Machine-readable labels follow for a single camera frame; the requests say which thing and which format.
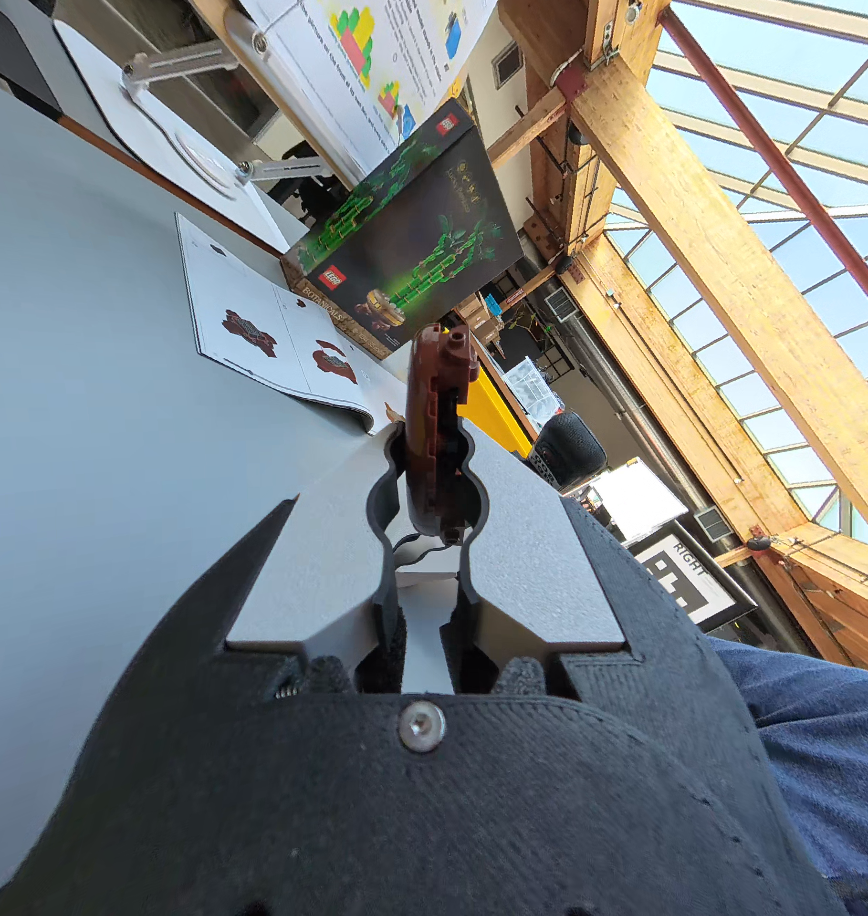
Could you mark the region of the wooden stand bar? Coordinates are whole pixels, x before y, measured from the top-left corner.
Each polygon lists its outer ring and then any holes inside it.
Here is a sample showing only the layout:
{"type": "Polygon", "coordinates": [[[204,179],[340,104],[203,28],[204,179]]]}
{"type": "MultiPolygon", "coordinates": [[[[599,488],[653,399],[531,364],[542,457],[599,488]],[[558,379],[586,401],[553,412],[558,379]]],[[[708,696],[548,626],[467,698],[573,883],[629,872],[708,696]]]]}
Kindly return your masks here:
{"type": "Polygon", "coordinates": [[[310,143],[346,189],[361,180],[359,165],[342,139],[320,119],[308,83],[282,57],[279,28],[301,2],[269,2],[270,13],[252,15],[256,2],[192,1],[199,18],[226,46],[268,98],[310,143]]]}

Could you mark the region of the dark toy brick set box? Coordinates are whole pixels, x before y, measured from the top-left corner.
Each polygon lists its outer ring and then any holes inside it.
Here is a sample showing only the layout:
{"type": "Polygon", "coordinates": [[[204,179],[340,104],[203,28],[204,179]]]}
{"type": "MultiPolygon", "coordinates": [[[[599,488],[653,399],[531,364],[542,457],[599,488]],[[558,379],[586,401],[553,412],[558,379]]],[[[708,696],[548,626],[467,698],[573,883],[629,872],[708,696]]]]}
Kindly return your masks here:
{"type": "Polygon", "coordinates": [[[481,134],[449,99],[284,258],[390,354],[522,255],[481,134]]]}

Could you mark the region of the yellow plastic bin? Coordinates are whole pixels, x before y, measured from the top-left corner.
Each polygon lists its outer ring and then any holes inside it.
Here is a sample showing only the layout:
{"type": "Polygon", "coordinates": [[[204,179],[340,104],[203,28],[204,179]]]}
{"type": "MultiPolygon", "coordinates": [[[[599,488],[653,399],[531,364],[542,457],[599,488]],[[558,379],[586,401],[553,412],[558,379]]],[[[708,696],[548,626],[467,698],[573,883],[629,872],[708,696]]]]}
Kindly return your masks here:
{"type": "Polygon", "coordinates": [[[470,384],[467,402],[458,415],[497,442],[505,451],[528,456],[532,442],[484,368],[470,384]]]}

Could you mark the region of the open instruction booklet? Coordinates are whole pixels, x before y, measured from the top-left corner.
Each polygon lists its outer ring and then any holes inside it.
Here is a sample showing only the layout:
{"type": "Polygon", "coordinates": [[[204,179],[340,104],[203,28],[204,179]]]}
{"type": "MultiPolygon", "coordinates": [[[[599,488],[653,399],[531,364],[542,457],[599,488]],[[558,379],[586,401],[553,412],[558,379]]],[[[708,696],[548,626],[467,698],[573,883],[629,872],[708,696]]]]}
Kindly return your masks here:
{"type": "Polygon", "coordinates": [[[319,304],[275,285],[176,213],[199,355],[274,391],[356,414],[368,434],[405,418],[406,384],[319,304]]]}

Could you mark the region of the brown toy brick assembly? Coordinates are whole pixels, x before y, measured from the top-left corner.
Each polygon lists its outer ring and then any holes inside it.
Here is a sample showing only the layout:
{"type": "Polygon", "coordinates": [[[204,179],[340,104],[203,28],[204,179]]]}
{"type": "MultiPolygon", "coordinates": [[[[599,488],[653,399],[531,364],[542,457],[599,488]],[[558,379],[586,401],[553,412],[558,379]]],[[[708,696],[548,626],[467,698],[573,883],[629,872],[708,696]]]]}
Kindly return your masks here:
{"type": "Polygon", "coordinates": [[[462,544],[471,524],[470,484],[463,473],[469,445],[459,407],[467,404],[480,369],[463,324],[429,324],[412,342],[405,413],[408,513],[419,534],[446,546],[462,544]]]}

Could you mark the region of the grey desk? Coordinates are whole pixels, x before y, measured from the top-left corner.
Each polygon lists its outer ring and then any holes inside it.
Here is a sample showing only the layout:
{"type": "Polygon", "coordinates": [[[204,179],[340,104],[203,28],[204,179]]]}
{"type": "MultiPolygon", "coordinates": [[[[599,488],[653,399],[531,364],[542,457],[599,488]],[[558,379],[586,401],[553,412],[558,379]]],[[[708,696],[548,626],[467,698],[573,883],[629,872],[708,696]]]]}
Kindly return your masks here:
{"type": "Polygon", "coordinates": [[[399,692],[226,636],[370,437],[197,350],[179,201],[0,92],[0,914],[523,914],[399,692]]]}

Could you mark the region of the clear plastic container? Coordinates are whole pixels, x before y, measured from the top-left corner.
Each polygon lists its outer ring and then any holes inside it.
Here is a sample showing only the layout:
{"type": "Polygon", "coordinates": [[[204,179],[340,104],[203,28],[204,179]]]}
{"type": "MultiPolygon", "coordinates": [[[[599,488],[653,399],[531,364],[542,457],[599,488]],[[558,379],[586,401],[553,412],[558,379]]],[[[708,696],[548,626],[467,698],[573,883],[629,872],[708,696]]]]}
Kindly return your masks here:
{"type": "Polygon", "coordinates": [[[534,426],[542,427],[564,412],[564,403],[551,390],[542,371],[526,356],[503,373],[503,380],[534,426]]]}

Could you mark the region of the dark grey panel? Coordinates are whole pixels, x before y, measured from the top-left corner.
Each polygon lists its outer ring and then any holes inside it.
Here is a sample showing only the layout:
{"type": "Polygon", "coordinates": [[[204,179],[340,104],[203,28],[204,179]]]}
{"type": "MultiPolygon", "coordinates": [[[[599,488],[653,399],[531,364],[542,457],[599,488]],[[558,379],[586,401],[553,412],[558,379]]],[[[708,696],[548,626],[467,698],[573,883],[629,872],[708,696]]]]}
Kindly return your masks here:
{"type": "Polygon", "coordinates": [[[0,89],[58,122],[60,105],[14,23],[0,11],[0,89]]]}

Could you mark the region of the cardboard box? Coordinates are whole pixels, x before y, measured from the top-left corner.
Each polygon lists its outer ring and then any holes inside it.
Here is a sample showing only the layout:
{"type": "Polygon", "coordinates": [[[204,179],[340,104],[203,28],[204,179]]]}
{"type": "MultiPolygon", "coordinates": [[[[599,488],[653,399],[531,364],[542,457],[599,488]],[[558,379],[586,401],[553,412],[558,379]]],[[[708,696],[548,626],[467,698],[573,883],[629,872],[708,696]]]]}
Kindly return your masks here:
{"type": "Polygon", "coordinates": [[[504,327],[500,305],[492,295],[475,292],[454,308],[454,313],[483,345],[500,340],[504,327]]]}

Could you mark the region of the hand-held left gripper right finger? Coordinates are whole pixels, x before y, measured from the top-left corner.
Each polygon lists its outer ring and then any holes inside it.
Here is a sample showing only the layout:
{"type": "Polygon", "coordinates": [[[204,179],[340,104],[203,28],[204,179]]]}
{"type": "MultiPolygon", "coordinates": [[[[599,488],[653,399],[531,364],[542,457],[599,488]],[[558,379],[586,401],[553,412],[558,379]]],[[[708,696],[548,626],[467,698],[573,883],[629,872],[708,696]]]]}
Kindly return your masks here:
{"type": "Polygon", "coordinates": [[[440,629],[455,692],[489,692],[508,663],[622,650],[626,637],[565,500],[467,420],[461,470],[476,520],[440,629]]]}

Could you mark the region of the printed instruction poster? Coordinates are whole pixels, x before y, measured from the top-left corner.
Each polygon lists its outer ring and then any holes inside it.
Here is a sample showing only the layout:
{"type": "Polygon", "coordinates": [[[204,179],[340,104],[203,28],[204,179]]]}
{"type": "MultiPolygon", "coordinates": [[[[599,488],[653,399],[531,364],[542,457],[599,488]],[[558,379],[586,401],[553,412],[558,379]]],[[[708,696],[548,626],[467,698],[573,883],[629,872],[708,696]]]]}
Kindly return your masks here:
{"type": "Polygon", "coordinates": [[[302,73],[361,179],[440,107],[497,5],[297,2],[279,28],[282,57],[302,73]]]}

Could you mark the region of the red ceiling pipe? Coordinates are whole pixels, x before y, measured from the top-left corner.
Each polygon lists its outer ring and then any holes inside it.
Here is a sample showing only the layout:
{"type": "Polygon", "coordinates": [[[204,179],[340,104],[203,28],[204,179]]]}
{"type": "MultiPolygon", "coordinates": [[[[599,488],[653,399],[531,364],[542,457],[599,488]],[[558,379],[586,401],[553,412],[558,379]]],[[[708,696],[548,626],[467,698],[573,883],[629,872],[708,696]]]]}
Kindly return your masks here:
{"type": "Polygon", "coordinates": [[[671,6],[668,6],[659,15],[658,20],[700,75],[703,83],[708,86],[734,120],[745,139],[760,154],[768,169],[781,182],[784,190],[868,298],[868,264],[840,231],[837,223],[817,200],[805,180],[798,174],[786,155],[778,149],[760,122],[738,96],[734,87],[729,84],[716,64],[703,51],[679,16],[672,11],[671,6]]]}

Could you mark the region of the white bright screen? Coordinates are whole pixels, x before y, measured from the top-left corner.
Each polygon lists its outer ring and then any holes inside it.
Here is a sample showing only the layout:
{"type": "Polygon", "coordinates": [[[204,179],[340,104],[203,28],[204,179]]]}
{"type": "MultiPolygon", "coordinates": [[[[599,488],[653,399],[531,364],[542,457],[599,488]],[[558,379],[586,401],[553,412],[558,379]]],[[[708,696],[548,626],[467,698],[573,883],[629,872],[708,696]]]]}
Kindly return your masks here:
{"type": "Polygon", "coordinates": [[[625,543],[639,541],[690,510],[638,457],[597,475],[589,487],[625,543]]]}

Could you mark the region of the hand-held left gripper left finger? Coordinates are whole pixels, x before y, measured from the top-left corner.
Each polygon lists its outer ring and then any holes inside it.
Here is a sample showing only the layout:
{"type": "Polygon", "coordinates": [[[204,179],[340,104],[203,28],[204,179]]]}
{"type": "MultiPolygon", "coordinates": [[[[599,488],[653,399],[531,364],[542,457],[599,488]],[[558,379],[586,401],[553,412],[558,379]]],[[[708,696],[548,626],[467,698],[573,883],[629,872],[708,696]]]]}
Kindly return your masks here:
{"type": "Polygon", "coordinates": [[[365,441],[295,500],[226,636],[228,649],[337,658],[361,692],[400,692],[406,625],[387,530],[405,423],[365,441]]]}

